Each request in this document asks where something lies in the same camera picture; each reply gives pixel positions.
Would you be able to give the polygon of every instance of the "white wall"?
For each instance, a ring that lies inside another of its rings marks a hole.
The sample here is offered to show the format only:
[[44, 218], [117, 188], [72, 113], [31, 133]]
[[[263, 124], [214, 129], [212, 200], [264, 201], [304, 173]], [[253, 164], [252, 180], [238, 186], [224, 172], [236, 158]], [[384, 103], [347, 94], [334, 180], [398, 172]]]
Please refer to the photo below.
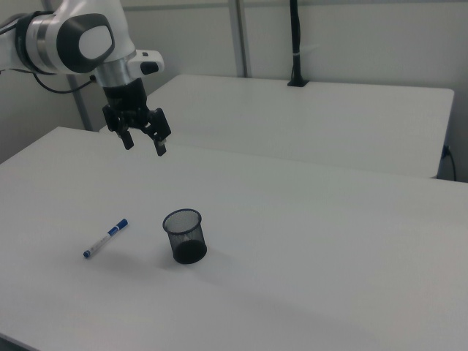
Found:
[[[39, 0], [1, 0], [0, 21], [36, 10], [42, 10]], [[44, 81], [57, 89], [69, 89], [63, 76]], [[83, 128], [73, 96], [44, 90], [32, 75], [13, 71], [0, 74], [0, 162], [58, 126]]]
[[[252, 76], [288, 79], [289, 7], [258, 4], [246, 0]], [[317, 46], [302, 56], [305, 78], [453, 89], [448, 143], [458, 177], [468, 181], [468, 4], [309, 5], [299, 12], [302, 47]], [[452, 177], [448, 159], [442, 176]]]
[[[165, 60], [165, 71], [143, 79], [150, 94], [176, 75], [237, 76], [233, 33], [227, 1], [225, 6], [166, 7], [165, 0], [151, 0], [154, 7], [126, 11], [130, 37], [138, 49], [158, 50]], [[82, 92], [94, 130], [105, 125], [102, 107], [107, 104], [99, 87]]]

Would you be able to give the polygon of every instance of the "marker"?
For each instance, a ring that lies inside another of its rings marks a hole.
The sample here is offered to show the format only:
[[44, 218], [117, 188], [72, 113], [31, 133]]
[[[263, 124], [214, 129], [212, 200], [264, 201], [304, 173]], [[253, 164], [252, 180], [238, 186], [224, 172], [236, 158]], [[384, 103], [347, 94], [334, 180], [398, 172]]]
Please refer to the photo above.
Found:
[[86, 258], [90, 258], [99, 247], [104, 245], [110, 238], [112, 238], [119, 230], [122, 230], [129, 224], [126, 219], [122, 219], [114, 228], [107, 232], [107, 235], [96, 242], [89, 250], [84, 251], [83, 256]]

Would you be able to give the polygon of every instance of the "white table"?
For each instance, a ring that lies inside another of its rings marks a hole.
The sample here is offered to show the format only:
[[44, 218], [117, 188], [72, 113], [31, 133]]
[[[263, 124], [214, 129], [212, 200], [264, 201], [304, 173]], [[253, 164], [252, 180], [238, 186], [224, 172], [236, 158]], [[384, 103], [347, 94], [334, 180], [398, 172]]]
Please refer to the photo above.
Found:
[[[31, 349], [468, 347], [466, 184], [56, 129], [0, 165], [0, 199], [0, 333]], [[185, 207], [188, 266], [162, 230]]]
[[148, 106], [173, 143], [430, 178], [452, 101], [448, 89], [180, 75]]

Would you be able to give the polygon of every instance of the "black cable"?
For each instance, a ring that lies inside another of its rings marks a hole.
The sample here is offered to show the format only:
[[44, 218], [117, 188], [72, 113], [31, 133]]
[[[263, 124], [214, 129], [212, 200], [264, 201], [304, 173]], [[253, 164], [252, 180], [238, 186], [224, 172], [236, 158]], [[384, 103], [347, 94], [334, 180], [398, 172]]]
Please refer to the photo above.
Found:
[[453, 155], [450, 149], [447, 150], [447, 155], [452, 160], [452, 169], [453, 169], [453, 181], [456, 181], [456, 169], [455, 169], [455, 161], [453, 161]]
[[51, 89], [48, 86], [46, 86], [43, 82], [41, 82], [39, 77], [37, 77], [37, 74], [33, 73], [33, 76], [34, 76], [34, 79], [41, 85], [41, 87], [43, 87], [44, 89], [46, 89], [46, 90], [48, 90], [48, 91], [50, 91], [51, 93], [54, 93], [54, 94], [71, 94], [71, 93], [75, 93], [76, 91], [81, 90], [84, 87], [88, 86], [89, 84], [93, 83], [93, 81], [90, 80], [89, 82], [86, 82], [82, 86], [78, 86], [77, 88], [74, 88], [74, 89], [71, 89], [71, 90], [61, 91], [61, 90]]
[[15, 21], [15, 20], [18, 20], [20, 18], [22, 18], [23, 16], [26, 16], [27, 13], [17, 13], [13, 16], [10, 16], [9, 18], [7, 18], [6, 20], [4, 20], [1, 24], [0, 24], [0, 28], [3, 28], [5, 26], [8, 26], [11, 22]]
[[21, 73], [32, 73], [31, 71], [26, 71], [25, 69], [12, 68], [11, 70]]
[[12, 31], [12, 30], [15, 29], [15, 28], [16, 28], [16, 23], [15, 23], [14, 25], [8, 27], [8, 28], [2, 29], [2, 30], [0, 31], [0, 35], [5, 34], [5, 33], [7, 33], [8, 31]]

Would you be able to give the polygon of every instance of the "pen holder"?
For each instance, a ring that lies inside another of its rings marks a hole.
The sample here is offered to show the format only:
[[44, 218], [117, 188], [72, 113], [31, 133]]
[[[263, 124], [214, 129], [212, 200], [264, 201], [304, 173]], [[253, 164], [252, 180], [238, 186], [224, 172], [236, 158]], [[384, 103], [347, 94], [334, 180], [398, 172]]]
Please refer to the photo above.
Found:
[[169, 236], [174, 260], [183, 265], [205, 257], [206, 245], [201, 227], [201, 214], [189, 208], [172, 212], [162, 223]]

